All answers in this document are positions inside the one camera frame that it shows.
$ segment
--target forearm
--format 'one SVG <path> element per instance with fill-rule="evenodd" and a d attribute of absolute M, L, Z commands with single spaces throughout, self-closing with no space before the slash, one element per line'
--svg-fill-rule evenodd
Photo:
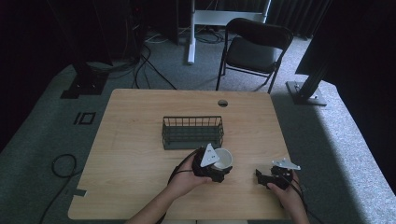
<path fill-rule="evenodd" d="M 154 224 L 166 213 L 175 199 L 176 197 L 165 188 L 125 224 Z"/>

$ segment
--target chair seat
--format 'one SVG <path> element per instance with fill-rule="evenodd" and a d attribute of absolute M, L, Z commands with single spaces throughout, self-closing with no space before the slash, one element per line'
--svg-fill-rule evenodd
<path fill-rule="evenodd" d="M 276 48 L 256 45 L 244 38 L 236 37 L 228 49 L 226 63 L 230 66 L 269 74 L 276 68 L 276 52 Z"/>

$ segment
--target metal basket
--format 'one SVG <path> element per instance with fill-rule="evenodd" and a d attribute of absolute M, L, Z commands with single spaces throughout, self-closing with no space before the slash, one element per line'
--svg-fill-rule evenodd
<path fill-rule="evenodd" d="M 163 117 L 164 149 L 195 149 L 209 143 L 217 148 L 223 135 L 221 116 Z"/>

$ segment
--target gray carpet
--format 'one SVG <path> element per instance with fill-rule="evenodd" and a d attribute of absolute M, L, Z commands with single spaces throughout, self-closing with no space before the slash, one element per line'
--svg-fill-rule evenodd
<path fill-rule="evenodd" d="M 187 42 L 182 40 L 177 46 L 161 39 L 151 41 L 161 43 L 147 43 L 149 61 L 177 89 L 215 89 L 222 44 L 197 42 L 195 64 L 187 65 Z M 291 159 L 303 169 L 299 177 L 308 208 L 324 223 L 396 223 L 395 195 L 336 88 L 320 83 L 319 90 L 327 106 L 295 105 L 290 98 L 285 82 L 306 80 L 306 76 L 296 76 L 294 72 L 308 45 L 309 41 L 294 39 L 271 93 Z M 31 115 L 0 154 L 0 223 L 39 223 L 50 201 L 67 181 L 52 173 L 54 158 L 73 154 L 77 158 L 76 170 L 81 170 L 111 92 L 131 88 L 134 83 L 132 72 L 112 73 L 102 95 L 61 100 L 62 92 L 69 88 L 75 74 L 68 66 L 51 81 Z M 222 79 L 220 90 L 267 91 L 267 86 L 261 87 L 261 81 L 259 77 L 231 72 Z M 142 67 L 137 83 L 142 89 L 172 89 L 149 65 Z M 96 116 L 92 124 L 75 124 L 78 113 L 93 112 Z M 63 158 L 57 162 L 56 170 L 68 175 L 72 167 L 73 162 Z M 122 223 L 122 220 L 70 220 L 67 210 L 78 180 L 78 175 L 70 179 L 43 223 Z"/>

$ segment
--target wooden table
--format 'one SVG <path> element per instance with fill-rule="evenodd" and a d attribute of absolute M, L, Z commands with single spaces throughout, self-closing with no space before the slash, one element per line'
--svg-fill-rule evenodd
<path fill-rule="evenodd" d="M 176 200 L 167 219 L 288 218 L 254 175 L 255 169 L 269 175 L 272 160 L 289 157 L 270 95 L 154 90 L 113 91 L 78 184 L 87 195 L 74 196 L 70 218 L 127 219 L 166 186 L 192 150 L 163 149 L 163 116 L 222 116 L 222 147 L 233 154 L 233 169 L 222 183 Z"/>

